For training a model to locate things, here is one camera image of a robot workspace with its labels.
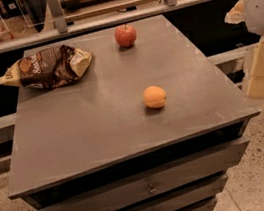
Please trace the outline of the orange fruit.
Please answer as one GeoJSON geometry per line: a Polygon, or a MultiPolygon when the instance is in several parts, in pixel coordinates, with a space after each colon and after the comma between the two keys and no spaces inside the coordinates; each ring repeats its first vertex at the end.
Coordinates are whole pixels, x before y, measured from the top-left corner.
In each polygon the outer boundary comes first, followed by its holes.
{"type": "Polygon", "coordinates": [[[166,102],[166,94],[163,88],[155,85],[148,86],[143,92],[143,100],[145,105],[149,108],[161,108],[164,107],[166,102]]]}

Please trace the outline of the brown chip bag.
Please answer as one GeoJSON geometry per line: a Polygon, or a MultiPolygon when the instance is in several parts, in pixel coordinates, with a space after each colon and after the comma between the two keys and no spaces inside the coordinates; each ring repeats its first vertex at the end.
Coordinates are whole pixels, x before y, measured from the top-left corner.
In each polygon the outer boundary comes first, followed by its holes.
{"type": "Polygon", "coordinates": [[[0,85],[56,88],[81,79],[93,54],[72,46],[46,48],[15,62],[0,77],[0,85]]]}

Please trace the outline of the red apple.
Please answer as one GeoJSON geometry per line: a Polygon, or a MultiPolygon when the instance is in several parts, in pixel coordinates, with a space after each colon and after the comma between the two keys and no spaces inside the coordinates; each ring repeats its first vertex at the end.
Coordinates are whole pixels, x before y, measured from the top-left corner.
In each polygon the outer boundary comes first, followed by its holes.
{"type": "Polygon", "coordinates": [[[115,30],[115,41],[121,47],[132,47],[136,41],[137,33],[135,28],[129,24],[119,25],[115,30]]]}

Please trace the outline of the grey drawer cabinet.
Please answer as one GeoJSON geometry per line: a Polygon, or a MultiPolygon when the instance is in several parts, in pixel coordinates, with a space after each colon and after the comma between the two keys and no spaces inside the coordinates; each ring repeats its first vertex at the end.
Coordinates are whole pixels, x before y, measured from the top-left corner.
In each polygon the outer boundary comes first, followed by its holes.
{"type": "Polygon", "coordinates": [[[77,84],[20,90],[11,199],[38,211],[245,137],[258,109],[224,73],[165,17],[135,28],[129,49],[116,44],[112,29],[74,38],[74,46],[94,55],[77,84]],[[143,92],[153,85],[164,89],[164,107],[145,105],[143,92]]]}

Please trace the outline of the top grey drawer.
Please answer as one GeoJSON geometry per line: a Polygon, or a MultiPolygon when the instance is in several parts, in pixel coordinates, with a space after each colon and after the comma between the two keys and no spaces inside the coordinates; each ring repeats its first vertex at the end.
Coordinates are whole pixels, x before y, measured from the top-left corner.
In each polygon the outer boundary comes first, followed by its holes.
{"type": "Polygon", "coordinates": [[[239,164],[247,146],[239,137],[38,211],[118,211],[239,164]]]}

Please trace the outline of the metal railing frame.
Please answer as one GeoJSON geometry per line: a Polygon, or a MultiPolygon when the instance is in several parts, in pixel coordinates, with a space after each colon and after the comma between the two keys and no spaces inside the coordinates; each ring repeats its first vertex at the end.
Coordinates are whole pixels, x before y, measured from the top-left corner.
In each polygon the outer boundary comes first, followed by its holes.
{"type": "Polygon", "coordinates": [[[209,1],[114,0],[77,11],[64,11],[58,16],[53,16],[56,6],[49,5],[41,31],[34,28],[28,16],[0,20],[0,26],[4,28],[0,32],[0,54],[209,1]]]}

